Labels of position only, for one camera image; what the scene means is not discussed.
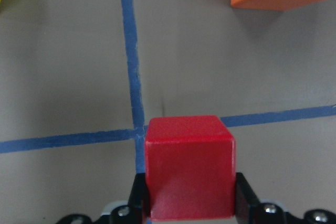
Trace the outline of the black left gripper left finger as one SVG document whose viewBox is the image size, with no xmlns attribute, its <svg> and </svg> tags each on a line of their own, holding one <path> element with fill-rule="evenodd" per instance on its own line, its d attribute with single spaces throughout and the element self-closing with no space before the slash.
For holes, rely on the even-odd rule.
<svg viewBox="0 0 336 224">
<path fill-rule="evenodd" d="M 145 180 L 145 173 L 135 175 L 128 206 L 131 209 L 133 223 L 147 223 L 150 216 L 149 190 Z"/>
</svg>

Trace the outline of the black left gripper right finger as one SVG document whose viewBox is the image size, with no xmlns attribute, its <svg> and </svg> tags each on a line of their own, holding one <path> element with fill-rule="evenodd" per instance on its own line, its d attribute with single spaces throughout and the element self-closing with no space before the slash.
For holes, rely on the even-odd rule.
<svg viewBox="0 0 336 224">
<path fill-rule="evenodd" d="M 235 218 L 239 224 L 262 223 L 261 202 L 241 172 L 236 173 Z"/>
</svg>

